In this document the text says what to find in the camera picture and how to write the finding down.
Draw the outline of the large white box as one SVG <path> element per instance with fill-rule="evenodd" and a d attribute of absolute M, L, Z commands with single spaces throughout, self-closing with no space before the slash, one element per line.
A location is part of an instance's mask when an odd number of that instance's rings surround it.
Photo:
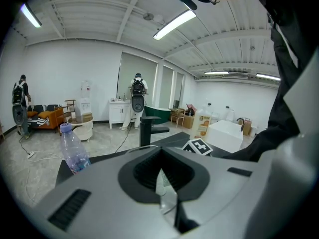
<path fill-rule="evenodd" d="M 243 142 L 241 125 L 220 120 L 209 126 L 205 141 L 227 152 L 237 152 Z"/>

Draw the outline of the round ceiling fixture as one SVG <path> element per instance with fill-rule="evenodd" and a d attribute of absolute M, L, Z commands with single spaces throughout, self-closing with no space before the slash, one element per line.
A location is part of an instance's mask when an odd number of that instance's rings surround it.
<path fill-rule="evenodd" d="M 160 25 L 165 24 L 165 20 L 162 15 L 160 14 L 152 14 L 150 12 L 146 12 L 143 14 L 143 19 L 146 21 L 153 21 L 155 23 L 158 23 Z"/>

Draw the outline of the person's right forearm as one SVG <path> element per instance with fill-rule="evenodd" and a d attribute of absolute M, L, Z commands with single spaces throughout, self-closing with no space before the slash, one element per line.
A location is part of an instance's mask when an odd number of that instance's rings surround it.
<path fill-rule="evenodd" d="M 249 146 L 224 158 L 257 162 L 265 151 L 276 149 L 282 142 L 299 133 L 298 128 L 290 130 L 288 128 L 280 128 L 279 126 L 270 127 L 259 133 Z"/>

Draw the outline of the white vanity cabinet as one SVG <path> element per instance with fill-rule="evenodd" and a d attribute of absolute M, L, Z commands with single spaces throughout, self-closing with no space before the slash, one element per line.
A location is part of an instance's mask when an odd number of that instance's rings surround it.
<path fill-rule="evenodd" d="M 135 126 L 135 121 L 140 123 L 138 113 L 133 111 L 130 100 L 110 100 L 109 101 L 109 127 L 112 129 L 112 124 L 123 124 L 126 114 L 130 115 L 131 122 Z"/>

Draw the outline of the wooden stool frame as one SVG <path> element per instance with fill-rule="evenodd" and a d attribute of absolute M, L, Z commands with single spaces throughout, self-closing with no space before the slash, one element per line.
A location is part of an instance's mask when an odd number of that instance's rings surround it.
<path fill-rule="evenodd" d="M 177 127 L 179 124 L 179 121 L 181 120 L 182 121 L 181 126 L 183 126 L 185 112 L 186 112 L 185 109 L 180 109 L 180 108 L 171 109 L 170 123 L 172 123 L 172 121 L 175 120 L 176 127 Z"/>

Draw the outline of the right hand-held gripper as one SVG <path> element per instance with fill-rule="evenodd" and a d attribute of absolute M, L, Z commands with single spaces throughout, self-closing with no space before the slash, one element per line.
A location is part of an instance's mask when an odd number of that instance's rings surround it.
<path fill-rule="evenodd" d="M 210 155 L 210 153 L 213 151 L 213 149 L 201 138 L 189 140 L 182 147 L 182 150 L 203 156 Z"/>

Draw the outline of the green bathtub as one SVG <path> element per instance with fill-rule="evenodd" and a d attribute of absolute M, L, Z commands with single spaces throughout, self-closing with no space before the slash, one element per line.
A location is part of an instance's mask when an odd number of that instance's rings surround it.
<path fill-rule="evenodd" d="M 164 109 L 164 108 L 155 108 L 150 106 L 144 107 L 145 116 L 147 117 L 159 117 L 159 119 L 153 120 L 153 124 L 163 124 L 166 123 L 171 114 L 170 109 Z"/>

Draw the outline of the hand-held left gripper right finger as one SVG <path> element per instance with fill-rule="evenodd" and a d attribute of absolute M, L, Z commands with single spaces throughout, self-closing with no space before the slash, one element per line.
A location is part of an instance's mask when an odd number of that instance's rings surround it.
<path fill-rule="evenodd" d="M 165 173 L 177 193 L 174 212 L 164 215 L 161 239 L 243 239 L 252 208 L 235 199 L 256 165 L 162 148 Z"/>

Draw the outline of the narrow grey roller blind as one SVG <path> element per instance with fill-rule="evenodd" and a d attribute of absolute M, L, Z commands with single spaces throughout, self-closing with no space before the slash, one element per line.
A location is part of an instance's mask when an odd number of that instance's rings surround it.
<path fill-rule="evenodd" d="M 160 108 L 165 108 L 165 109 L 169 108 L 172 79 L 173 79 L 173 70 L 171 68 L 164 66 L 163 72 L 162 72 L 160 97 L 159 97 Z"/>
<path fill-rule="evenodd" d="M 177 73 L 174 100 L 180 101 L 182 84 L 183 84 L 183 74 Z"/>

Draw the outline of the clear bottle purple cap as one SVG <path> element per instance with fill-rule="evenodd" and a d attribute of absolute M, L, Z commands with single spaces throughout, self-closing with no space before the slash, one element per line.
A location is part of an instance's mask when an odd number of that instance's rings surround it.
<path fill-rule="evenodd" d="M 72 131 L 70 123 L 60 125 L 60 146 L 65 162 L 73 174 L 91 165 L 88 153 L 81 140 Z"/>

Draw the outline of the white water dispenser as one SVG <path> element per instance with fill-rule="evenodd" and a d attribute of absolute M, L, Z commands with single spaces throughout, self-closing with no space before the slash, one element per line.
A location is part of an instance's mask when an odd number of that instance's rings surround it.
<path fill-rule="evenodd" d="M 90 82 L 88 80 L 82 81 L 81 98 L 79 101 L 79 111 L 81 116 L 92 112 L 90 93 L 91 93 Z"/>

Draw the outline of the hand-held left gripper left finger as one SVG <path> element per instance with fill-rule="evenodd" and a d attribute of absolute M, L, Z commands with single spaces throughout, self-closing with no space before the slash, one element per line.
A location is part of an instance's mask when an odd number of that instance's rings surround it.
<path fill-rule="evenodd" d="M 94 163 L 56 186 L 35 212 L 55 239 L 176 239 L 156 180 L 146 187 L 142 163 L 159 153 L 148 147 Z"/>

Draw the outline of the pink box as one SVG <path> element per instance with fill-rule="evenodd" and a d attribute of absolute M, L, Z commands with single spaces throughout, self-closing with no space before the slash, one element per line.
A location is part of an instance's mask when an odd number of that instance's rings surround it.
<path fill-rule="evenodd" d="M 194 107 L 194 105 L 193 104 L 187 104 L 186 106 L 187 106 L 187 110 L 185 111 L 185 114 L 187 116 L 190 116 L 190 117 L 195 116 L 195 113 L 196 113 L 197 109 Z"/>

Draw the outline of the person's black jacket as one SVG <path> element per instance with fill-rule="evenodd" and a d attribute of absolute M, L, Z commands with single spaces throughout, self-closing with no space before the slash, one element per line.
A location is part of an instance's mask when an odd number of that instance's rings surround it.
<path fill-rule="evenodd" d="M 299 129 L 284 101 L 285 94 L 307 67 L 319 48 L 319 32 L 312 20 L 318 0 L 259 0 L 268 13 L 271 40 L 281 82 L 274 100 L 267 128 L 279 126 Z"/>

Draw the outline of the round white coffee table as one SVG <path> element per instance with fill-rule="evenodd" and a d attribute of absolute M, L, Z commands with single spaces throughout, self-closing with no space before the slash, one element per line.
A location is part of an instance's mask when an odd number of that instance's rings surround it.
<path fill-rule="evenodd" d="M 82 116 L 67 121 L 72 126 L 72 131 L 81 141 L 89 142 L 93 136 L 93 120 L 90 122 L 82 122 Z"/>

